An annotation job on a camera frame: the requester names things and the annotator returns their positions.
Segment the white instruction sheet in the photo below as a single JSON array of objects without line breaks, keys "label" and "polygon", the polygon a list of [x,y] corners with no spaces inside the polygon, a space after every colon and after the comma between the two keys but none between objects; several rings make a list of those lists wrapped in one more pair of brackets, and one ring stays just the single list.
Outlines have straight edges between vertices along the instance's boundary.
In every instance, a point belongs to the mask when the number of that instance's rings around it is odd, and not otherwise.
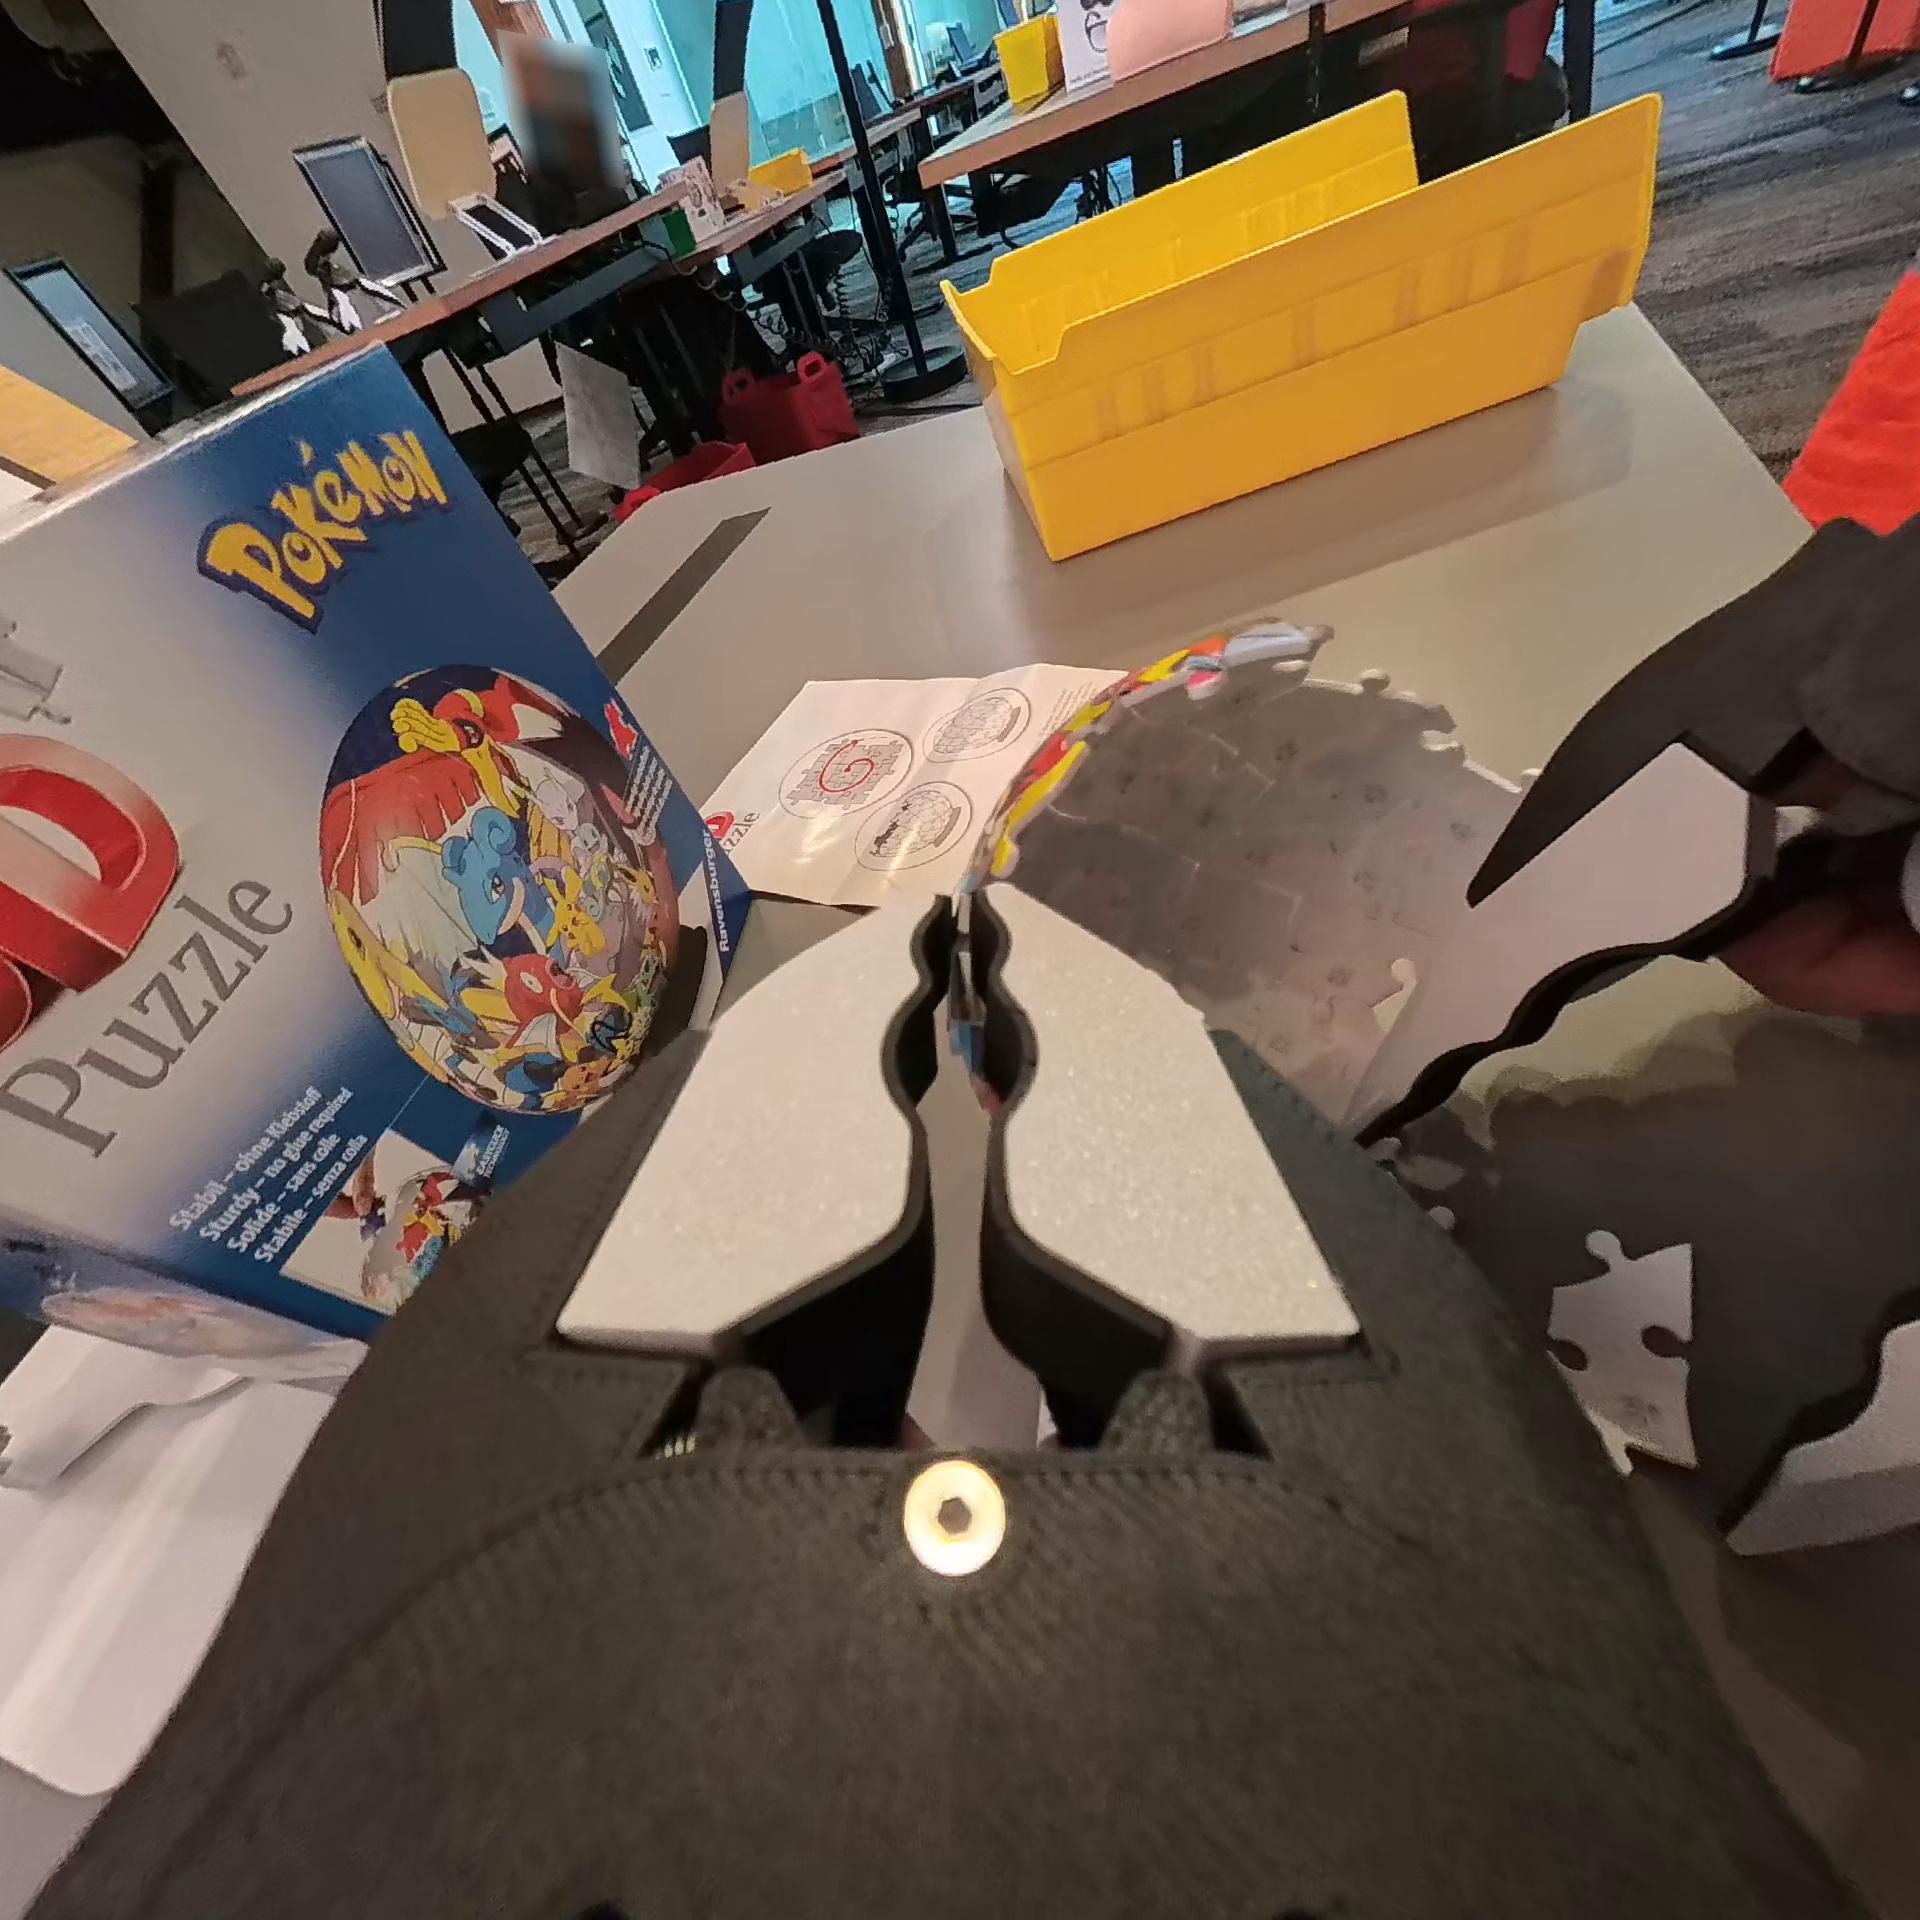
[{"label": "white instruction sheet", "polygon": [[758,899],[879,907],[950,894],[1008,784],[1115,667],[1033,663],[982,680],[817,680],[706,802]]}]

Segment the long wooden desk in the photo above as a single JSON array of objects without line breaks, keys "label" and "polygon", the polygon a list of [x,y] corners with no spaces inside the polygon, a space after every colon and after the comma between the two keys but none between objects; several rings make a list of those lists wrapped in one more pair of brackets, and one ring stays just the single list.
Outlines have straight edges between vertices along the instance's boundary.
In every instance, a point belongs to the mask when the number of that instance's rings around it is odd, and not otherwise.
[{"label": "long wooden desk", "polygon": [[665,212],[681,204],[667,195],[638,199],[596,224],[550,238],[371,327],[242,377],[231,386],[231,396],[240,400],[268,394],[374,347],[386,347],[400,361],[441,353],[468,332],[482,361],[507,358],[638,283],[696,275],[760,243],[843,184],[847,167],[838,166],[811,179],[802,193],[776,195],[758,211],[739,212],[683,256],[674,256],[665,243]]}]

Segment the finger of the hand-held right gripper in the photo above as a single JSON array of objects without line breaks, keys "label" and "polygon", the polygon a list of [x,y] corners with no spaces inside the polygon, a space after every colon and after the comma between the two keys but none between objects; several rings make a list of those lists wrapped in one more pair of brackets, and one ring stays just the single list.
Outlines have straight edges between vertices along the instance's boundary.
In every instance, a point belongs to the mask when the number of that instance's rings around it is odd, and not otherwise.
[{"label": "finger of the hand-held right gripper", "polygon": [[1353,1092],[1376,1142],[1527,1046],[1593,982],[1716,932],[1771,876],[1779,809],[1684,742],[1568,739],[1527,784]]},{"label": "finger of the hand-held right gripper", "polygon": [[1856,1545],[1918,1519],[1918,1323],[1801,1306],[1710,1306],[1687,1420],[1706,1515],[1737,1554]]}]

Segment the orange red seat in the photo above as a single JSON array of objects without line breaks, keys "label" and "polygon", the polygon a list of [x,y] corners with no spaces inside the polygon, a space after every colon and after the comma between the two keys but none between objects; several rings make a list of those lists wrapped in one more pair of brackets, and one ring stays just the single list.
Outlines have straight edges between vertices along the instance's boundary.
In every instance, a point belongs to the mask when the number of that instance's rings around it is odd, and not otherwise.
[{"label": "orange red seat", "polygon": [[1793,463],[1784,492],[1812,529],[1889,535],[1918,514],[1918,265],[1902,275]]}]

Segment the white puzzle ball shell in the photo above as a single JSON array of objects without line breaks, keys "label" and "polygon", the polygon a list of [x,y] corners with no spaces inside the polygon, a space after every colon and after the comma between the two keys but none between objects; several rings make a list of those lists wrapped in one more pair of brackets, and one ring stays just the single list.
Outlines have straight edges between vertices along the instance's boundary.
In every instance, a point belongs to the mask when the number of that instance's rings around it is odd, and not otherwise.
[{"label": "white puzzle ball shell", "polygon": [[1320,680],[1270,618],[1112,683],[1001,793],[962,894],[1006,882],[1158,972],[1347,1132],[1530,779],[1386,672]]}]

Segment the white puzzle piece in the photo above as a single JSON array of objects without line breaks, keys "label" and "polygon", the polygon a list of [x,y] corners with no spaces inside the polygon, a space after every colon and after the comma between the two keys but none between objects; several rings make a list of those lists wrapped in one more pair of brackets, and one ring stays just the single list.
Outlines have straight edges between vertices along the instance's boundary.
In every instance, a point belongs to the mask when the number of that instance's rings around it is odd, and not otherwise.
[{"label": "white puzzle piece", "polygon": [[1706,1473],[1728,1486],[1737,1454],[1697,1432],[1692,1398],[1697,1246],[1631,1252],[1616,1232],[1585,1238],[1590,1271],[1552,1291],[1551,1358],[1622,1478],[1639,1460]]}]

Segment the dark flat monitor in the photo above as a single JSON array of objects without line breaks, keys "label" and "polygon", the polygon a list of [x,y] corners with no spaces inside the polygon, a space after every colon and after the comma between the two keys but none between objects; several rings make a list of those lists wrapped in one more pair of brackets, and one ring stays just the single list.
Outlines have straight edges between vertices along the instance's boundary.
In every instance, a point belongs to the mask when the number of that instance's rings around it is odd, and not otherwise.
[{"label": "dark flat monitor", "polygon": [[66,260],[42,256],[8,265],[4,275],[126,411],[146,428],[172,416],[175,384]]}]

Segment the wooden desk with black legs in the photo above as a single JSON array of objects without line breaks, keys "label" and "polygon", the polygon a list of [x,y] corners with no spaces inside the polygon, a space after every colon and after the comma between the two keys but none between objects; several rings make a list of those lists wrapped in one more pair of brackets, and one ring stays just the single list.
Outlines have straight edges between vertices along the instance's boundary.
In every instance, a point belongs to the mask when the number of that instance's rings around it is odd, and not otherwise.
[{"label": "wooden desk with black legs", "polygon": [[1217,80],[1235,79],[1308,48],[1312,31],[1347,32],[1402,12],[1399,3],[1282,4],[1233,26],[1226,40],[1198,47],[1130,79],[1105,79],[1084,87],[1063,87],[1032,107],[994,107],[947,139],[920,162],[924,187],[987,175],[1023,155],[1088,135],[1130,113],[1177,100]]}]

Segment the red bag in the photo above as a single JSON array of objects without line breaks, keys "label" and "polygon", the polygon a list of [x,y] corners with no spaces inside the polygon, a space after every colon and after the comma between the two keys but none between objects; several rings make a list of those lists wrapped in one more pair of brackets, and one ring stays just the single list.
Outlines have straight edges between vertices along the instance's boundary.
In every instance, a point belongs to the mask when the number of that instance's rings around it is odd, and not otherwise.
[{"label": "red bag", "polygon": [[727,372],[716,415],[723,438],[747,449],[758,465],[859,439],[843,372],[820,353],[806,353],[786,372]]},{"label": "red bag", "polygon": [[686,492],[720,475],[752,471],[752,449],[726,439],[698,441],[698,446],[667,465],[644,474],[641,486],[626,492],[612,507],[612,522],[625,523],[649,502],[672,492]]}]

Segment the person's right hand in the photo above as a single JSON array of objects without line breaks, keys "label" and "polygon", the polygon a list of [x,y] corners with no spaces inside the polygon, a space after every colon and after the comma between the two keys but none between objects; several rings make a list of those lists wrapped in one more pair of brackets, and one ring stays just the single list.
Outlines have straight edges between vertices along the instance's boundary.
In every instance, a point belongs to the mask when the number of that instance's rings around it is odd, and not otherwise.
[{"label": "person's right hand", "polygon": [[1761,996],[1816,1017],[1918,1014],[1916,800],[1816,752],[1780,800],[1818,815],[1822,857],[1793,862],[1794,887],[1720,950]]}]

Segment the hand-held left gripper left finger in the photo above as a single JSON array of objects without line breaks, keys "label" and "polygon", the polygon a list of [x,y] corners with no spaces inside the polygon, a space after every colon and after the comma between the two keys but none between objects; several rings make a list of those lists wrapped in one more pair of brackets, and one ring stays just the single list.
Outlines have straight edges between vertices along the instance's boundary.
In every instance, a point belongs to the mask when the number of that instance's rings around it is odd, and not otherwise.
[{"label": "hand-held left gripper left finger", "polygon": [[897,897],[720,1016],[555,1334],[761,1370],[834,1446],[892,1448],[938,1273],[921,1102],[951,960],[950,900]]}]

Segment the hanging white paper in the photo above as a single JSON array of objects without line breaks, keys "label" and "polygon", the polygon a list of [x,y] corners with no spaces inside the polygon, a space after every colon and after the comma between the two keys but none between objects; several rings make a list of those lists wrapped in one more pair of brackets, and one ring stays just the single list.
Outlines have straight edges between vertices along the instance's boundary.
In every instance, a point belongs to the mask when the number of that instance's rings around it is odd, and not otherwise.
[{"label": "hanging white paper", "polygon": [[604,361],[559,347],[568,432],[568,467],[595,482],[632,495],[641,487],[641,416],[633,386]]}]

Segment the beige chair back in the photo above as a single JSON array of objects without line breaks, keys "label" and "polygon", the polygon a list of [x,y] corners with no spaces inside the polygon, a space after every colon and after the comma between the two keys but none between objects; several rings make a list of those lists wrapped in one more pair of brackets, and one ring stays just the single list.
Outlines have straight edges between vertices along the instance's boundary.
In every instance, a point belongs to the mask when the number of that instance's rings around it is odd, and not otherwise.
[{"label": "beige chair back", "polygon": [[460,66],[390,79],[386,107],[424,217],[446,220],[463,204],[495,198],[490,131]]}]

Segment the white paper sheet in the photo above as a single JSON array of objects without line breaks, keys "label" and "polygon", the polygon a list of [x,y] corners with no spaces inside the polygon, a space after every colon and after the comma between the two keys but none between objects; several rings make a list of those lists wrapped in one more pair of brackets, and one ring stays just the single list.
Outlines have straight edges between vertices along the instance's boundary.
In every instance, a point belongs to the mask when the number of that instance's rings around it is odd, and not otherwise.
[{"label": "white paper sheet", "polygon": [[80,1800],[126,1782],[366,1351],[206,1360],[39,1337],[2,1393],[9,1770]]}]

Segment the grey framed monitor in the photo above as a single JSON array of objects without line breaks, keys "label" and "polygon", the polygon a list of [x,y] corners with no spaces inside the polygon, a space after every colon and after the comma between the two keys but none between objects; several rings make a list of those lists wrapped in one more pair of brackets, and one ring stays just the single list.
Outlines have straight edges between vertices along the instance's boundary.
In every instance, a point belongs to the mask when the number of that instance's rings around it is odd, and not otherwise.
[{"label": "grey framed monitor", "polygon": [[295,148],[294,162],[362,282],[384,292],[408,292],[446,272],[426,217],[390,158],[363,135]]}]

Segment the blue puzzle box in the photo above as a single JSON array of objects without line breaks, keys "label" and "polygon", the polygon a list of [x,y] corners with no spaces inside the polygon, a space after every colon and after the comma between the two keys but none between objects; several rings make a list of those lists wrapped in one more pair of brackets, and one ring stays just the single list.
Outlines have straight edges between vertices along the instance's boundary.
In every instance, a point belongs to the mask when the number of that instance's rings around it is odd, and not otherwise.
[{"label": "blue puzzle box", "polygon": [[386,351],[4,523],[4,1312],[368,1339],[750,890]]}]

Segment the yellow plastic bin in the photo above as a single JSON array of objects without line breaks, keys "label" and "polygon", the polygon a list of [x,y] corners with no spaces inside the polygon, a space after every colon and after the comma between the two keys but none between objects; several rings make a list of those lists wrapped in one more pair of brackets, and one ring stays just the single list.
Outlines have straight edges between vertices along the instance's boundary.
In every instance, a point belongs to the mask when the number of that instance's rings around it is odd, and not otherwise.
[{"label": "yellow plastic bin", "polygon": [[1431,184],[1387,92],[945,283],[1052,560],[1527,398],[1631,305],[1665,103]]}]

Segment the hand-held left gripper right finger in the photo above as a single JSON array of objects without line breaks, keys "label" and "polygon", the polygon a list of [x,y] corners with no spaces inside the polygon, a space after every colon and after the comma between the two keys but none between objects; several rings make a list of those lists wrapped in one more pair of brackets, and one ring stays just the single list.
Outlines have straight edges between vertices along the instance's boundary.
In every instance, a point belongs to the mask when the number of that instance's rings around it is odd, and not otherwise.
[{"label": "hand-held left gripper right finger", "polygon": [[992,1096],[979,1289],[1068,1450],[1148,1376],[1220,1401],[1240,1362],[1356,1353],[1361,1319],[1207,1019],[1012,886],[975,894]]}]

